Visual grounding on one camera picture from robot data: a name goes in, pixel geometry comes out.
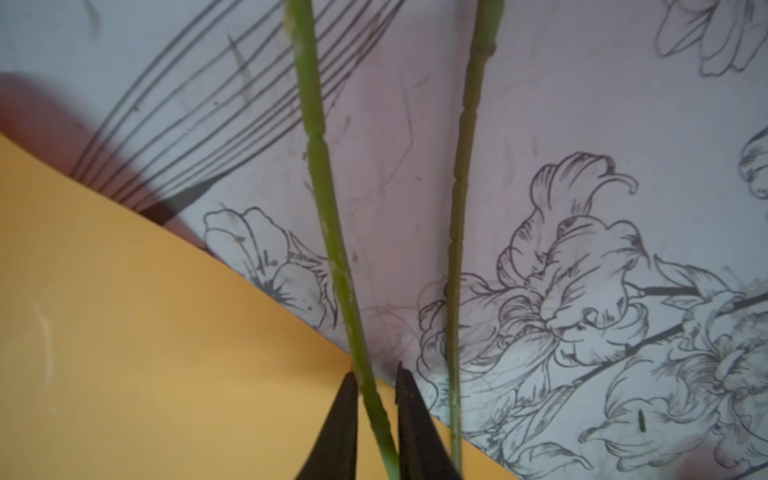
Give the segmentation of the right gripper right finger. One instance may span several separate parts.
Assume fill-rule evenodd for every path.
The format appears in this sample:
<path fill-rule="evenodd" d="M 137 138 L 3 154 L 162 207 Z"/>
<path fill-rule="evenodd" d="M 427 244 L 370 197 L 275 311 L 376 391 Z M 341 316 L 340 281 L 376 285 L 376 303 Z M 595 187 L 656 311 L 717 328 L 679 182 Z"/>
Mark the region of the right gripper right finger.
<path fill-rule="evenodd" d="M 399 465 L 403 480 L 461 480 L 429 414 L 414 376 L 398 364 L 395 386 Z"/>

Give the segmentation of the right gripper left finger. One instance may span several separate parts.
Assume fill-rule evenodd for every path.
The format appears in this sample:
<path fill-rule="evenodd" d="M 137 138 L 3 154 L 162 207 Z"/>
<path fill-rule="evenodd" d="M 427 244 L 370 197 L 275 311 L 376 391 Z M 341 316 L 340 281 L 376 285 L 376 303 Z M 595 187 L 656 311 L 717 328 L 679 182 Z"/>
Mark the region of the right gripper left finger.
<path fill-rule="evenodd" d="M 358 452 L 358 383 L 348 372 L 296 480 L 355 480 Z"/>

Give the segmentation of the orange wrapping paper sheet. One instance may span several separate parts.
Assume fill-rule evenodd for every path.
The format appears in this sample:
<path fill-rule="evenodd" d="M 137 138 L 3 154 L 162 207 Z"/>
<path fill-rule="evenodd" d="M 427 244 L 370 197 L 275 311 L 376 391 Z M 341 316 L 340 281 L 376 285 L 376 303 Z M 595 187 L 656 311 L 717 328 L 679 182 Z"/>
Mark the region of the orange wrapping paper sheet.
<path fill-rule="evenodd" d="M 1 142 L 1 475 L 291 479 L 351 361 L 218 261 Z"/>

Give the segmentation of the pink fake rose stem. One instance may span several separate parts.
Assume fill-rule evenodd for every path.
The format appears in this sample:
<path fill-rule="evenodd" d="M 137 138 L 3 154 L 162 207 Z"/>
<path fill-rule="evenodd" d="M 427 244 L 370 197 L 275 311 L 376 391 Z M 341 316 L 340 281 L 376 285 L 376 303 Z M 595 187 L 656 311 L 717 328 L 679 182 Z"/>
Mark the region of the pink fake rose stem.
<path fill-rule="evenodd" d="M 354 373 L 387 476 L 399 479 L 399 454 L 377 390 L 338 213 L 330 154 L 325 141 L 326 124 L 312 3 L 287 2 L 283 25 L 292 44 L 302 121 L 307 135 L 308 169 Z"/>

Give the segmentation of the pink fake rosebud stem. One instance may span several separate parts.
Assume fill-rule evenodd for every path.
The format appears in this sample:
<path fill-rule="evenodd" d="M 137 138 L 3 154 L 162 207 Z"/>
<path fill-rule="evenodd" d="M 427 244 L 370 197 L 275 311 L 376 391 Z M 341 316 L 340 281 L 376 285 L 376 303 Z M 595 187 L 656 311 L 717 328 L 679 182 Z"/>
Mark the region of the pink fake rosebud stem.
<path fill-rule="evenodd" d="M 469 173 L 485 68 L 496 51 L 506 2 L 479 0 L 476 5 L 469 58 L 464 76 L 461 113 L 453 166 L 446 285 L 446 358 L 448 366 L 450 456 L 463 471 L 462 400 L 460 380 L 460 304 L 464 229 Z"/>

